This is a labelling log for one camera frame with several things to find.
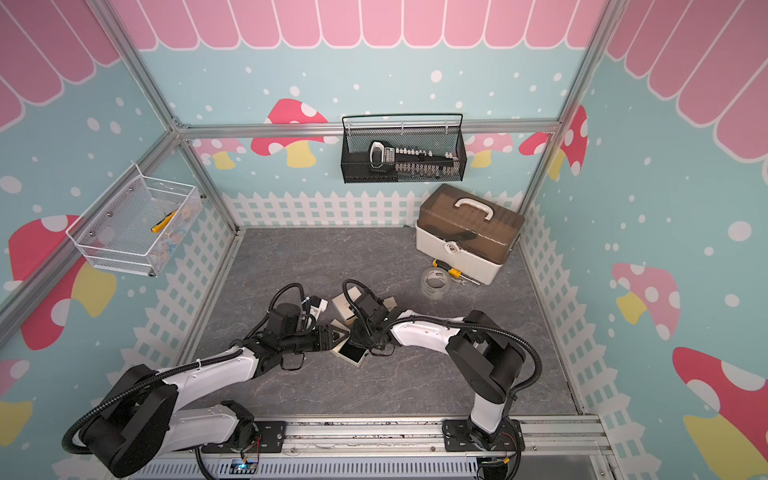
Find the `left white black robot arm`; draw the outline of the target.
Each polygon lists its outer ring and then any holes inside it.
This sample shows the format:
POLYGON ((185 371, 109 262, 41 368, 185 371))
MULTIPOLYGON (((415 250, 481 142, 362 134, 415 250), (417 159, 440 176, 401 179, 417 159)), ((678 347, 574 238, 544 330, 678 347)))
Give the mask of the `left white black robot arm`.
POLYGON ((156 456, 191 449, 197 456, 206 445, 222 446, 240 455, 263 444, 254 415, 234 400, 212 407, 191 403, 227 386, 285 370, 285 359, 331 351, 349 332, 317 320, 326 303, 308 296, 299 283, 299 301, 271 299, 264 317, 224 352, 184 365, 154 370, 144 364, 128 369, 101 402, 63 434, 62 449, 72 455, 93 455, 116 477, 127 477, 156 456))

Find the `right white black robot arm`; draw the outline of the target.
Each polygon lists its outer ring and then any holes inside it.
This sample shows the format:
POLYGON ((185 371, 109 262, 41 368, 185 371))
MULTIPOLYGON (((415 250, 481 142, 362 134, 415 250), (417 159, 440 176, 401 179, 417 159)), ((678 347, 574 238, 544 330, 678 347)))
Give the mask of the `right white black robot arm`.
POLYGON ((479 450, 520 449, 509 431, 508 417, 517 394, 533 386, 543 365, 533 345, 472 310, 464 317, 442 318, 399 307, 388 308, 381 297, 355 279, 342 282, 342 296, 355 321, 350 341, 376 355, 402 347, 447 355, 474 392, 468 420, 458 435, 479 450))

